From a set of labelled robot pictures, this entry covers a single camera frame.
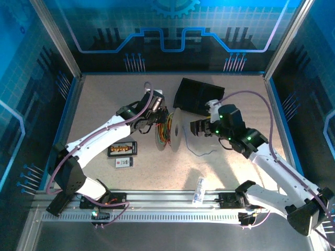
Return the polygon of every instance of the metal frame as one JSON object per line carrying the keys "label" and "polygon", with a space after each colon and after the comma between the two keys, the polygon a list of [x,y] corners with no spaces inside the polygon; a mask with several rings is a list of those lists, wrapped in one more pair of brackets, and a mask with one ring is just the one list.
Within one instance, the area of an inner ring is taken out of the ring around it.
{"label": "metal frame", "polygon": [[292,150],[291,150],[291,147],[289,145],[288,138],[287,138],[287,135],[285,133],[284,124],[283,124],[283,121],[282,121],[282,118],[280,116],[280,112],[279,112],[279,109],[278,109],[278,105],[281,105],[281,104],[278,104],[276,99],[275,99],[275,95],[273,93],[273,89],[271,87],[270,81],[265,79],[264,83],[265,83],[265,88],[266,88],[266,91],[267,91],[267,95],[269,96],[271,108],[272,108],[272,111],[273,111],[273,117],[276,121],[278,133],[279,133],[279,136],[280,136],[281,141],[282,141],[286,161],[289,164],[291,164],[293,167],[296,168],[295,161],[294,161],[293,154],[292,154]]}
{"label": "metal frame", "polygon": [[[69,47],[66,45],[56,23],[54,22],[49,10],[43,0],[30,0],[38,16],[43,22],[51,39],[57,46],[66,64],[70,68],[72,74],[80,78],[81,71],[75,62]],[[275,52],[269,66],[265,71],[265,87],[269,95],[269,99],[274,111],[274,117],[277,127],[282,138],[283,147],[287,161],[294,166],[294,159],[291,148],[284,130],[283,123],[280,118],[274,93],[270,85],[270,78],[277,68],[280,60],[285,54],[288,46],[295,37],[295,34],[302,22],[304,21],[314,0],[305,0],[297,11],[296,17],[291,24],[290,29],[286,33],[283,41]],[[231,223],[237,224],[238,212],[246,212],[241,210],[225,210],[219,209],[219,204],[214,202],[220,192],[234,191],[207,191],[204,203],[195,208],[192,205],[194,191],[114,191],[126,192],[127,200],[130,202],[130,208],[125,212],[119,220],[120,222],[213,222],[213,223]],[[82,210],[79,208],[80,200],[75,198],[63,212],[63,216],[56,218],[46,212],[47,206],[53,200],[54,196],[46,195],[44,192],[38,192],[33,200],[32,208],[28,214],[26,224],[21,235],[17,250],[32,250],[35,241],[38,239],[40,226],[42,221],[68,221],[68,222],[88,222],[91,220],[91,210]],[[109,211],[111,220],[116,217],[121,210],[105,210]],[[311,236],[311,243],[315,250],[322,246],[325,250],[330,250],[329,245],[316,235]]]}
{"label": "metal frame", "polygon": [[[207,191],[202,205],[192,205],[194,191],[138,191],[115,190],[112,192],[127,193],[130,207],[118,222],[209,222],[239,224],[238,213],[247,213],[245,209],[220,209],[214,199],[228,190]],[[33,250],[38,241],[41,222],[92,222],[90,209],[80,209],[80,199],[74,199],[68,204],[58,218],[46,211],[50,202],[55,198],[45,192],[38,191],[34,197],[28,214],[23,233],[17,246],[17,251]],[[110,220],[114,219],[122,209],[104,209],[110,213]]]}
{"label": "metal frame", "polygon": [[284,39],[278,46],[278,49],[276,50],[275,54],[271,58],[270,63],[265,70],[265,80],[266,81],[269,81],[270,78],[272,77],[272,74],[276,70],[286,50],[288,49],[294,37],[296,36],[298,29],[300,28],[301,24],[305,20],[309,12],[309,9],[311,8],[313,3],[314,3],[314,0],[305,0],[305,2],[297,10],[290,28],[287,30],[286,34],[284,35]]}
{"label": "metal frame", "polygon": [[73,76],[77,79],[81,78],[81,71],[77,65],[62,33],[58,29],[55,21],[53,20],[48,8],[46,7],[43,0],[30,0],[33,8],[35,9],[38,17],[41,19],[45,29],[49,33],[50,38],[56,45],[57,49],[61,53],[65,63],[69,67]]}

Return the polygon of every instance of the glass panel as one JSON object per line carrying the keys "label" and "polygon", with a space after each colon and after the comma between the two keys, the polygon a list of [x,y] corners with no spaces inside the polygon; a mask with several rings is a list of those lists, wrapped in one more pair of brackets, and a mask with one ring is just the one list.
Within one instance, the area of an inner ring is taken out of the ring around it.
{"label": "glass panel", "polygon": [[300,0],[46,3],[83,72],[258,72]]}
{"label": "glass panel", "polygon": [[[335,191],[335,2],[315,1],[273,75],[305,176]],[[335,241],[332,228],[325,231]]]}
{"label": "glass panel", "polygon": [[29,0],[2,1],[0,30],[0,245],[15,250],[73,77]]}

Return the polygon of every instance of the wire spool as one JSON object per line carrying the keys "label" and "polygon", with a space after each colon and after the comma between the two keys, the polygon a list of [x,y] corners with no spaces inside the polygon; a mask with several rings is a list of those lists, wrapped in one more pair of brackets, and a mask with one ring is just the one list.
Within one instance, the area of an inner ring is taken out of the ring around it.
{"label": "wire spool", "polygon": [[182,139],[182,113],[177,108],[170,113],[165,123],[157,124],[155,127],[155,141],[159,151],[163,151],[166,145],[170,145],[173,152],[177,152]]}

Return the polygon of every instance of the circuit graphic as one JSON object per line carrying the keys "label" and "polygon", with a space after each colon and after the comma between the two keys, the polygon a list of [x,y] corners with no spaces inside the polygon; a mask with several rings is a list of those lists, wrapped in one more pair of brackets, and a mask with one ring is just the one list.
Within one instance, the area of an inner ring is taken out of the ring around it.
{"label": "circuit graphic", "polygon": [[6,0],[0,5],[5,6],[20,26],[24,26],[32,16],[32,6],[29,0]]}

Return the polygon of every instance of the speckled floor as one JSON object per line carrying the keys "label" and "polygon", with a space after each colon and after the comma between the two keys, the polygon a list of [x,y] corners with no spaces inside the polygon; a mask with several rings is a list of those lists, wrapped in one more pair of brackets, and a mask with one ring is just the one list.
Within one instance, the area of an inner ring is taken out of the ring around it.
{"label": "speckled floor", "polygon": [[[164,91],[169,111],[175,93],[183,77],[225,87],[225,95],[239,90],[254,90],[267,98],[262,76],[229,75],[101,75],[86,76],[68,142],[75,141],[104,124],[122,106],[143,96],[143,84],[150,81],[155,89]],[[256,128],[269,137],[270,118],[262,100],[252,94],[231,97],[227,104],[235,104],[242,112],[247,127]],[[98,154],[84,168],[90,178],[101,179],[110,189],[134,190],[194,190],[199,176],[207,181],[207,190],[235,189],[246,180],[277,190],[274,180],[242,155],[224,150],[217,138],[197,138],[189,130],[189,122],[199,119],[183,113],[183,124],[189,147],[197,154],[216,152],[197,157],[187,148],[185,137],[180,149],[173,153],[170,148],[157,150],[154,130],[146,135],[136,132],[131,138],[138,142],[138,155],[134,166],[116,169],[115,160],[107,157],[107,150]],[[277,128],[274,129],[273,145],[284,156]]]}

